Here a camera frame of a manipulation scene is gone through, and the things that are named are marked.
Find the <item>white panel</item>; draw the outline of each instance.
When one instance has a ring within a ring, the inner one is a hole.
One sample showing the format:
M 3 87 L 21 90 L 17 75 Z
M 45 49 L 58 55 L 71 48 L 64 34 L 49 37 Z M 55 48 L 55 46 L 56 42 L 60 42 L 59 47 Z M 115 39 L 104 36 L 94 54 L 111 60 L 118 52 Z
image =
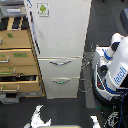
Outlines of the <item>white panel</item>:
M 38 57 L 82 56 L 84 51 L 91 0 L 30 0 L 37 41 Z M 49 16 L 38 15 L 37 2 L 49 5 Z
M 38 62 L 42 78 L 80 76 L 82 59 L 38 59 Z
M 71 79 L 64 84 L 52 82 L 52 79 L 43 79 L 43 82 L 48 99 L 77 97 L 79 79 Z

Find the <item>drawer handle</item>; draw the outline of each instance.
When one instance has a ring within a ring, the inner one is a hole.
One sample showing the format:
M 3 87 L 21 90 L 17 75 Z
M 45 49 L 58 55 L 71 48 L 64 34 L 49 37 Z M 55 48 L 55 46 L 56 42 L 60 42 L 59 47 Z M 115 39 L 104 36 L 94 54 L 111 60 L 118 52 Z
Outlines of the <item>drawer handle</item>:
M 9 61 L 9 59 L 7 59 L 7 60 L 2 60 L 2 61 L 0 61 L 0 63 L 8 63 L 8 61 Z
M 55 64 L 55 65 L 59 65 L 59 66 L 68 64 L 68 63 L 70 63 L 70 62 L 71 62 L 71 60 L 66 61 L 66 62 L 64 62 L 64 63 L 57 63 L 57 62 L 50 61 L 50 63 Z
M 3 90 L 3 87 L 4 87 L 4 85 L 1 86 L 1 92 L 17 92 L 20 89 L 19 85 L 18 85 L 18 88 L 16 90 Z
M 14 70 L 14 72 L 3 72 L 3 73 L 0 73 L 0 75 L 12 75 L 15 73 L 16 73 L 16 71 Z
M 67 79 L 64 79 L 64 81 L 57 81 L 57 80 L 52 80 L 52 82 L 55 82 L 55 83 L 57 83 L 57 84 L 64 84 L 64 83 L 67 83 L 68 81 L 70 81 L 69 79 L 67 80 Z

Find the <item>white robot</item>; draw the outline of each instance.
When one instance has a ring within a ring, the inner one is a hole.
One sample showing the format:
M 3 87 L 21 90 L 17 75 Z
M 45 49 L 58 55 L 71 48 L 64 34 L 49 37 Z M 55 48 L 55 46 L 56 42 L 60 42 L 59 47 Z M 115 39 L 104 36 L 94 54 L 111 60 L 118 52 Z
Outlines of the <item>white robot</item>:
M 118 102 L 128 89 L 128 37 L 116 33 L 110 47 L 96 47 L 92 69 L 94 93 L 103 102 Z

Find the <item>wooden drawer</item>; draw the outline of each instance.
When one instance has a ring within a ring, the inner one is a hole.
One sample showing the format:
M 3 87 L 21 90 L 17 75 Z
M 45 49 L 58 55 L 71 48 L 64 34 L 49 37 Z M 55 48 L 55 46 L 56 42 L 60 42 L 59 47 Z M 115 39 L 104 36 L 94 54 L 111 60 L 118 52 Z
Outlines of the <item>wooden drawer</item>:
M 0 66 L 35 65 L 31 49 L 0 50 Z
M 77 97 L 79 79 L 43 79 L 43 82 L 48 99 Z
M 31 48 L 27 30 L 0 31 L 0 49 L 5 48 Z
M 38 59 L 43 78 L 78 77 L 82 59 Z
M 38 75 L 38 70 L 36 65 L 0 67 L 0 77 L 1 76 L 20 76 L 20 75 Z
M 34 81 L 0 82 L 0 92 L 36 92 L 40 91 L 39 78 Z

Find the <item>white cabinet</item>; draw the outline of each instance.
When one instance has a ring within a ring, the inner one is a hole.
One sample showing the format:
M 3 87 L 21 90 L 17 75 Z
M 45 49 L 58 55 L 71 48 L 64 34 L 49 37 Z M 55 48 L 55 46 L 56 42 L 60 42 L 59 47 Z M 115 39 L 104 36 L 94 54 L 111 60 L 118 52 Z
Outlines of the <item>white cabinet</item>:
M 76 97 L 91 0 L 24 0 L 24 3 L 33 41 L 37 42 L 34 45 L 47 98 Z M 62 93 L 63 87 L 49 82 L 51 78 L 77 79 L 64 83 Z

